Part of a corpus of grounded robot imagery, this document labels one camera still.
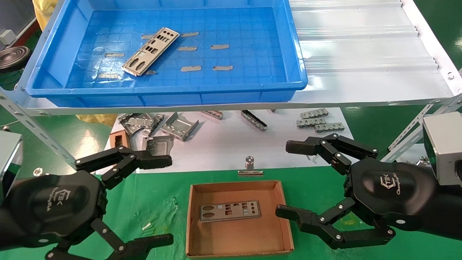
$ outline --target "blue plastic tray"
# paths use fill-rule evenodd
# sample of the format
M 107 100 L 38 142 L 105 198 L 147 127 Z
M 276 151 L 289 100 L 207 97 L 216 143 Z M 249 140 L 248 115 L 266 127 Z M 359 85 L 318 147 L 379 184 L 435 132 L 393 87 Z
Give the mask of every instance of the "blue plastic tray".
M 161 27 L 199 35 L 179 37 L 150 67 L 156 74 L 123 72 L 147 41 L 141 36 Z M 48 28 L 28 64 L 26 91 L 57 106 L 284 102 L 308 81 L 288 0 L 64 0 Z M 214 44 L 230 47 L 211 50 Z M 181 72 L 196 65 L 202 70 Z

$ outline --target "small metal part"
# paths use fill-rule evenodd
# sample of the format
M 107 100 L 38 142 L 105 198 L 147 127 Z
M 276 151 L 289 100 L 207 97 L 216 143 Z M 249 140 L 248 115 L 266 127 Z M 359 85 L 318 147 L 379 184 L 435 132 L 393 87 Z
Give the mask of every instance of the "small metal part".
M 122 69 L 134 76 L 143 75 L 179 35 L 169 28 L 161 28 L 122 65 Z
M 417 166 L 426 167 L 427 165 L 430 164 L 430 160 L 428 159 L 428 157 L 422 156 L 422 157 L 419 158 L 419 161 L 415 162 L 414 164 L 417 165 Z
M 184 33 L 184 34 L 181 35 L 181 37 L 191 37 L 191 36 L 196 36 L 196 35 L 199 35 L 199 32 L 198 32 L 198 31 L 189 32 L 189 33 Z
M 119 80 L 122 77 L 117 73 L 101 73 L 100 75 L 98 75 L 98 78 L 100 78 L 100 79 Z
M 202 113 L 204 114 L 207 114 L 213 118 L 216 118 L 218 120 L 221 120 L 223 119 L 223 113 L 220 112 L 220 111 L 216 111 L 216 110 L 209 110 L 209 111 L 202 111 Z
M 201 205 L 201 222 L 261 217 L 257 200 Z
M 149 129 L 153 132 L 163 119 L 164 115 L 161 114 L 156 114 L 154 118 L 152 118 L 147 113 L 130 113 L 121 116 L 119 122 L 122 124 L 127 134 L 132 136 L 141 129 Z
M 215 71 L 228 71 L 228 70 L 232 70 L 232 66 L 214 66 L 212 68 L 212 70 L 215 70 Z
M 252 156 L 247 156 L 245 158 L 245 171 L 238 171 L 239 176 L 262 176 L 263 171 L 256 171 L 254 169 L 254 158 Z
M 263 121 L 252 114 L 249 110 L 241 110 L 241 115 L 261 131 L 265 131 L 268 128 L 268 126 Z
M 178 48 L 179 51 L 195 51 L 197 50 L 197 46 L 184 46 Z
M 173 147 L 173 136 L 144 137 L 141 150 L 147 150 L 153 156 L 169 155 Z
M 329 112 L 325 108 L 317 109 L 317 110 L 312 110 L 308 112 L 304 112 L 300 114 L 300 117 L 302 119 L 308 119 L 308 118 L 320 118 L 320 117 L 325 117 L 329 115 Z
M 211 50 L 223 50 L 229 48 L 229 44 L 214 44 L 210 46 Z
M 322 118 L 299 119 L 297 120 L 297 127 L 304 128 L 304 127 L 310 127 L 310 126 L 315 126 L 317 124 L 325 124 L 325 123 L 326 121 Z
M 35 177 L 42 176 L 42 175 L 48 175 L 48 173 L 43 172 L 42 168 L 37 168 L 34 170 L 32 173 Z
M 177 112 L 173 113 L 165 124 L 161 127 L 161 130 L 181 141 L 186 141 L 188 136 L 194 131 L 199 124 L 197 120 L 195 123 L 188 121 L 185 117 L 178 115 Z
M 104 54 L 104 57 L 106 58 L 109 58 L 109 57 L 124 57 L 125 54 L 124 53 L 110 53 L 110 52 L 106 52 Z
M 201 69 L 202 69 L 202 66 L 185 66 L 185 67 L 181 67 L 182 72 L 199 71 Z
M 342 123 L 329 123 L 329 124 L 317 124 L 315 125 L 316 133 L 326 132 L 337 132 L 345 130 L 345 126 Z

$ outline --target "white shelf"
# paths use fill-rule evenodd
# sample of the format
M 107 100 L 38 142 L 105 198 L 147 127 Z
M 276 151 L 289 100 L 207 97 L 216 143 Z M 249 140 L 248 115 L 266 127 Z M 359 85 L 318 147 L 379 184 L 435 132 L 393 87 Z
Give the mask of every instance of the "white shelf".
M 287 103 L 60 108 L 21 91 L 25 79 L 7 95 L 37 116 L 449 104 L 462 93 L 462 78 L 412 0 L 292 0 L 291 6 L 309 84 Z
M 286 142 L 289 140 L 303 141 L 308 136 L 327 136 L 332 133 L 317 134 L 314 128 L 298 129 L 296 121 L 305 109 L 282 109 L 276 113 L 270 110 L 252 111 L 268 125 L 262 132 L 250 125 L 240 111 L 225 111 L 223 120 L 216 120 L 201 112 L 181 113 L 187 120 L 199 120 L 199 126 L 187 141 L 174 140 L 170 155 L 173 165 L 154 170 L 140 170 L 136 173 L 175 173 L 200 172 L 218 170 L 243 170 L 245 158 L 249 155 L 255 158 L 256 169 L 328 166 L 321 157 L 316 164 L 304 155 L 294 155 L 286 152 Z M 324 117 L 328 123 L 341 122 L 345 130 L 338 134 L 353 138 L 345 122 L 340 108 L 329 108 L 329 115 Z M 166 113 L 166 120 L 172 113 Z M 122 125 L 116 122 L 112 132 L 122 130 Z M 155 136 L 165 136 L 159 129 Z M 130 140 L 133 150 L 140 150 L 143 134 L 135 134 Z M 105 149 L 109 149 L 109 140 Z M 103 174 L 111 167 L 100 169 L 97 174 Z

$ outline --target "green mat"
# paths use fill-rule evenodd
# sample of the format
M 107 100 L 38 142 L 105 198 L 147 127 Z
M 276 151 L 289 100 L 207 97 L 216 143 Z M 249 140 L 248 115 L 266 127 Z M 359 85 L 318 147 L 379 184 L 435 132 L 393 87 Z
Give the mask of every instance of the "green mat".
M 124 241 L 140 236 L 172 233 L 175 243 L 153 249 L 148 260 L 181 260 L 185 256 L 186 215 L 191 184 L 248 180 L 281 180 L 287 203 L 323 212 L 343 199 L 343 181 L 331 167 L 265 170 L 264 177 L 238 177 L 236 171 L 132 174 L 117 188 L 108 191 L 104 221 Z M 151 223 L 143 232 L 142 227 Z M 355 215 L 338 222 L 341 230 L 366 228 Z M 300 233 L 292 223 L 295 251 L 289 255 L 248 257 L 247 260 L 346 260 L 346 259 L 445 259 L 458 260 L 460 241 L 420 232 L 397 231 L 386 246 L 332 250 L 318 237 Z M 52 247 L 20 248 L 0 252 L 1 260 L 42 260 Z M 111 248 L 93 234 L 70 252 L 95 260 L 106 259 Z

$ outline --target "gray wall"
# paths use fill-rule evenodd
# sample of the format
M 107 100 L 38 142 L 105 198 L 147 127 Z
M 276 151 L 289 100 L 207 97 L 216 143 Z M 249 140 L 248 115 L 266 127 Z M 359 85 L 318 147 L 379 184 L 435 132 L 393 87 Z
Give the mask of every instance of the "gray wall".
M 0 34 L 10 29 L 18 35 L 34 17 L 32 0 L 0 0 Z M 0 50 L 5 47 L 0 42 Z

